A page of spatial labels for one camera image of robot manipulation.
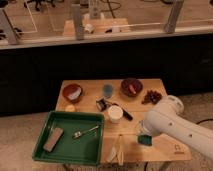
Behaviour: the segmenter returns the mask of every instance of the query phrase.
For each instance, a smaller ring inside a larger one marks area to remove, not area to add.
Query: red bowl
[[[142,89],[142,83],[136,78],[126,78],[121,82],[121,91],[129,97],[136,97]]]
[[[62,91],[63,97],[71,102],[71,103],[77,103],[81,100],[83,95],[83,89],[78,84],[70,84],[66,87],[64,87]]]

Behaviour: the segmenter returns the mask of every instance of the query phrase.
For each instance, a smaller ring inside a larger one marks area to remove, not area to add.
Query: desk
[[[105,31],[111,28],[113,25],[118,25],[121,27],[121,32],[129,32],[129,24],[126,18],[116,18],[116,19],[84,19],[83,26],[86,24],[92,24],[94,26],[94,34],[105,34]],[[63,36],[74,36],[75,29],[73,25],[73,20],[67,20],[64,26]]]
[[[152,104],[142,105],[141,101],[147,90],[157,90],[163,96],[166,96],[166,90],[160,79],[141,79],[143,91],[135,98],[127,97],[120,92],[121,80],[70,80],[63,81],[56,110],[64,111],[69,103],[63,98],[62,90],[71,83],[77,83],[82,86],[84,95],[82,100],[75,104],[79,112],[100,113],[96,107],[96,100],[102,98],[102,87],[104,84],[111,84],[114,93],[109,101],[118,103],[132,116],[133,120],[128,121],[122,118],[119,124],[112,124],[109,121],[106,112],[104,136],[102,144],[101,163],[106,163],[106,158],[112,148],[113,142],[119,134],[123,134],[124,139],[124,162],[145,162],[145,161],[178,161],[190,160],[191,153],[189,148],[181,142],[162,134],[153,138],[151,147],[143,146],[137,143],[135,127],[138,121],[143,119],[143,114],[153,107]]]

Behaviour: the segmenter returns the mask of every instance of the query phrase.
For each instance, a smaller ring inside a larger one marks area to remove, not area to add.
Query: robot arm
[[[163,98],[145,115],[141,131],[149,136],[165,133],[213,159],[213,131],[185,119],[182,102],[175,96]]]

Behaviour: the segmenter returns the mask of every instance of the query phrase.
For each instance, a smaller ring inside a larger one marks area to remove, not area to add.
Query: table leg
[[[164,162],[160,167],[159,171],[165,171],[171,163],[172,163],[171,161]]]

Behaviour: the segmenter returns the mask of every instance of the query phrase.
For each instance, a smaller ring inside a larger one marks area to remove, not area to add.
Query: chair
[[[27,2],[24,2],[24,7],[27,8],[28,3],[35,2],[35,10],[40,11],[40,9],[38,8],[38,5],[41,6],[41,1],[45,1],[45,0],[28,0]],[[46,1],[46,2],[50,3],[52,5],[52,7],[55,7],[53,0]]]

